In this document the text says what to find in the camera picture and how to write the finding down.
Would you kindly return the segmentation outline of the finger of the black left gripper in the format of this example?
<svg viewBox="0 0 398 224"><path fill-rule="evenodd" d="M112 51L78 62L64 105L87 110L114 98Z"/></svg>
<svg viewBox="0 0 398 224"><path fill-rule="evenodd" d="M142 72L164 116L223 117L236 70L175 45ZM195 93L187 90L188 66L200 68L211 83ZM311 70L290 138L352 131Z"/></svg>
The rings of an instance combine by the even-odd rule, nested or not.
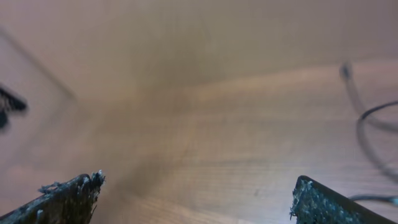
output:
<svg viewBox="0 0 398 224"><path fill-rule="evenodd" d="M1 85L1 132L9 126L10 115L22 115L28 110L27 101L8 87Z"/></svg>

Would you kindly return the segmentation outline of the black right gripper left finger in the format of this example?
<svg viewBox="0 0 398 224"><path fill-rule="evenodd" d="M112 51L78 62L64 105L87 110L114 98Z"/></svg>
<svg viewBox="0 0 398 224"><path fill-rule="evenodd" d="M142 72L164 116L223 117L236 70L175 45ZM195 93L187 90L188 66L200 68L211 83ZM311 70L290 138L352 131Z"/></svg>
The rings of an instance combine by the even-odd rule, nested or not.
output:
<svg viewBox="0 0 398 224"><path fill-rule="evenodd" d="M1 224L89 224L105 182L101 170L39 189L38 198L1 216Z"/></svg>

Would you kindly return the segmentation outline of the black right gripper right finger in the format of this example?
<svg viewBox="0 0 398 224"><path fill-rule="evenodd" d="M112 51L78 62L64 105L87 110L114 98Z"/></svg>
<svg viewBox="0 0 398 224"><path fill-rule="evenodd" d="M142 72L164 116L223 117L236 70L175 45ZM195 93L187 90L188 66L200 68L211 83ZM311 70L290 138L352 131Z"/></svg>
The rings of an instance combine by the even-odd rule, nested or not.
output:
<svg viewBox="0 0 398 224"><path fill-rule="evenodd" d="M389 195L355 195L345 197L305 176L298 177L292 192L290 217L297 224L394 224L358 204L358 200L375 200L397 205L397 197Z"/></svg>

